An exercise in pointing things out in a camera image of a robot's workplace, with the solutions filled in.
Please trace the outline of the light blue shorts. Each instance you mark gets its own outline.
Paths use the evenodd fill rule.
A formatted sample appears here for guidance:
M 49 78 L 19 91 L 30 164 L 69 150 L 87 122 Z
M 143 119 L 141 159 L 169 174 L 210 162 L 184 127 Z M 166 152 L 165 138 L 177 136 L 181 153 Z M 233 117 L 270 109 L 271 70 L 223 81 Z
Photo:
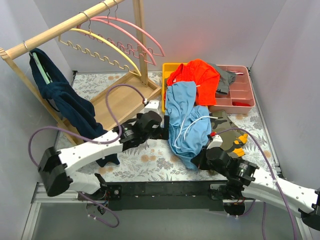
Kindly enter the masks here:
M 206 106 L 195 105 L 197 87 L 193 81 L 180 81 L 166 90 L 165 115 L 169 116 L 168 144 L 187 169 L 209 140 L 211 120 Z

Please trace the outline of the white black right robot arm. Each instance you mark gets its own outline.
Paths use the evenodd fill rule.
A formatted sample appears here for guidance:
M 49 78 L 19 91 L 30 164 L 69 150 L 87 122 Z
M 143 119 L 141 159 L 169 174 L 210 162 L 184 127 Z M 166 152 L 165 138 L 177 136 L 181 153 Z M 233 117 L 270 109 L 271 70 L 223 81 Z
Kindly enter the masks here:
M 200 170 L 213 170 L 224 177 L 225 185 L 213 190 L 221 199 L 256 199 L 288 209 L 308 227 L 320 229 L 320 191 L 299 186 L 242 158 L 230 157 L 222 148 L 204 147 L 191 162 Z

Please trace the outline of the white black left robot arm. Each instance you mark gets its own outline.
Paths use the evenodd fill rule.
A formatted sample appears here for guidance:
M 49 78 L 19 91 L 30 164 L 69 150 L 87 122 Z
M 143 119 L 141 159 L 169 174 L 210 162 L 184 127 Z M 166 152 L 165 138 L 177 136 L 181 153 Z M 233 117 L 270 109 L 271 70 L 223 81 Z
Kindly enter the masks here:
M 120 127 L 104 135 L 70 148 L 48 148 L 39 163 L 38 172 L 49 197 L 56 197 L 67 190 L 86 193 L 95 200 L 103 199 L 110 192 L 104 178 L 78 170 L 92 162 L 109 158 L 138 147 L 148 139 L 168 140 L 169 116 L 161 117 L 155 111 L 137 114 Z

